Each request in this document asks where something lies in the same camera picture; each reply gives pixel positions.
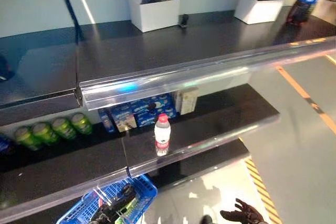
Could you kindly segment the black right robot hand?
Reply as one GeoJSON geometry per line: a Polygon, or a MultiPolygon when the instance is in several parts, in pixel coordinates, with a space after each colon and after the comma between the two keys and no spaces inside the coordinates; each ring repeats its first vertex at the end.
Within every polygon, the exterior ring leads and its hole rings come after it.
{"type": "Polygon", "coordinates": [[[263,216],[251,205],[245,203],[244,201],[236,198],[235,207],[238,210],[235,211],[225,211],[221,210],[220,215],[232,222],[240,222],[242,224],[267,224],[263,216]]]}

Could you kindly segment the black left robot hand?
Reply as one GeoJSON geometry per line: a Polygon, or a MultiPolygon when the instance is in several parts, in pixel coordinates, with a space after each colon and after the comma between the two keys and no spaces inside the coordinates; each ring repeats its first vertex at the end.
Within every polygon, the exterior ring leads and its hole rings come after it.
{"type": "Polygon", "coordinates": [[[91,217],[89,223],[115,223],[115,221],[126,212],[126,205],[128,203],[128,200],[120,199],[110,205],[101,205],[91,217]]]}

